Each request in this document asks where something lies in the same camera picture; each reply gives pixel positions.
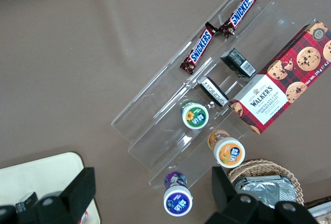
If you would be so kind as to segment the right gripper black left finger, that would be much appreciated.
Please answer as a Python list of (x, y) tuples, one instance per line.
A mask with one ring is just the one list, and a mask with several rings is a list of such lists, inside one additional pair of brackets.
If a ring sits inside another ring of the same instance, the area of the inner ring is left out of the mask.
[(96, 195), (95, 169), (85, 167), (59, 194), (36, 204), (38, 223), (78, 223)]

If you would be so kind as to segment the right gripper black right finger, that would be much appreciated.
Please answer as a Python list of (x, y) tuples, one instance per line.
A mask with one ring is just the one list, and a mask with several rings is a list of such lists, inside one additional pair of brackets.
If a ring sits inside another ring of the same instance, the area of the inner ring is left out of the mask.
[(238, 193), (221, 167), (212, 167), (212, 194), (217, 212), (207, 223), (258, 223), (257, 200)]

